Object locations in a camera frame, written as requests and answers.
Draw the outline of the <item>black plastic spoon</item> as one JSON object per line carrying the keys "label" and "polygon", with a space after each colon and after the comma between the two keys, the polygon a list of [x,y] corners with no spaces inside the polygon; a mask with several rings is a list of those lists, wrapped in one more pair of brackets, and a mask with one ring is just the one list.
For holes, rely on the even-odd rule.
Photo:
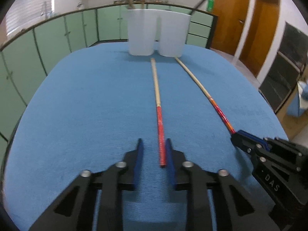
{"label": "black plastic spoon", "polygon": [[189,12],[189,15],[192,16],[207,0],[200,0]]}

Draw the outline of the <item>green lower kitchen cabinets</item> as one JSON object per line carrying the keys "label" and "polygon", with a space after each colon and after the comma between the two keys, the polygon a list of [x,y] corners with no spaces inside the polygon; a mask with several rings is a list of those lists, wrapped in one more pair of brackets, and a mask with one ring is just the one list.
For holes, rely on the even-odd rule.
{"label": "green lower kitchen cabinets", "polygon": [[55,65],[97,43],[127,41],[126,13],[125,4],[66,13],[1,45],[1,157],[24,110]]}

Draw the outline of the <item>black glass cabinet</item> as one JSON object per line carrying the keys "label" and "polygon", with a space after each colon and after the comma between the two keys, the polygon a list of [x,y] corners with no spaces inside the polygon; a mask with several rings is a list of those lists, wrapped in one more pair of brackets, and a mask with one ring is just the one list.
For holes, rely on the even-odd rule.
{"label": "black glass cabinet", "polygon": [[294,90],[307,60],[307,35],[289,23],[259,92],[277,112]]}

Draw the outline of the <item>blue table mat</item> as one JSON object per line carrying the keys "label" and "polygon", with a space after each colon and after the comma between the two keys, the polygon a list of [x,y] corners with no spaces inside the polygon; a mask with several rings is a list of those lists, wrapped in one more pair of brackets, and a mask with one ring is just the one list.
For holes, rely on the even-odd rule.
{"label": "blue table mat", "polygon": [[[227,169],[266,210],[274,203],[252,177],[248,156],[233,147],[220,117],[190,70],[232,126],[260,138],[285,132],[251,83],[217,53],[187,45],[181,62],[154,54],[164,135],[207,171]],[[26,108],[8,157],[4,206],[28,230],[83,170],[99,172],[144,142],[136,191],[123,193],[125,230],[184,230],[186,193],[171,189],[159,165],[157,113],[150,57],[126,43],[73,52],[48,74]]]}

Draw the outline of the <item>wooden door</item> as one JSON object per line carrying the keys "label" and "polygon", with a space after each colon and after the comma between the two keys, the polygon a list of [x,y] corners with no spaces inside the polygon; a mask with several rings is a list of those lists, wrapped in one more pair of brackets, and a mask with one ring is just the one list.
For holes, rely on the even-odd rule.
{"label": "wooden door", "polygon": [[214,0],[218,16],[211,48],[235,55],[245,24],[249,0]]}
{"label": "wooden door", "polygon": [[250,28],[240,61],[257,77],[272,45],[277,29],[280,0],[255,0]]}

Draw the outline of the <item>white double utensil holder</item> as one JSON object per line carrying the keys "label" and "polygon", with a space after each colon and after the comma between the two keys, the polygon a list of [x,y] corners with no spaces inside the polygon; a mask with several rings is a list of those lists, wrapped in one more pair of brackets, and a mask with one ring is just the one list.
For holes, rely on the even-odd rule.
{"label": "white double utensil holder", "polygon": [[191,15],[159,9],[127,11],[128,52],[133,56],[150,56],[158,41],[158,53],[164,57],[181,57]]}

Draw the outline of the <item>green bottle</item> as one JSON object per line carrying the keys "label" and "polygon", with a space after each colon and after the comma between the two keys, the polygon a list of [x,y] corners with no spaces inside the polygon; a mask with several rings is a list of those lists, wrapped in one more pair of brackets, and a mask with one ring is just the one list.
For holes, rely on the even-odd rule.
{"label": "green bottle", "polygon": [[208,0],[206,11],[212,13],[214,0]]}

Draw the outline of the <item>chrome sink faucet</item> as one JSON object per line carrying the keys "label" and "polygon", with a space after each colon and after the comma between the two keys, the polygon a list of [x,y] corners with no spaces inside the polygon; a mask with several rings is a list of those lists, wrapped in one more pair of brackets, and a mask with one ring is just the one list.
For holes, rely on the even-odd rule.
{"label": "chrome sink faucet", "polygon": [[48,19],[48,4],[46,1],[43,2],[42,4],[42,9],[41,9],[41,16],[44,17],[44,19]]}

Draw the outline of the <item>window blinds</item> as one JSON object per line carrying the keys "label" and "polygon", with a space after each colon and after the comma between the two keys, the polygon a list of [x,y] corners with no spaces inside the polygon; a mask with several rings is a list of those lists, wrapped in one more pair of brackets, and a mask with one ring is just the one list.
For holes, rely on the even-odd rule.
{"label": "window blinds", "polygon": [[53,12],[52,0],[15,0],[5,16],[6,33],[12,34],[28,23],[35,23],[41,16],[43,2],[48,4],[48,17]]}

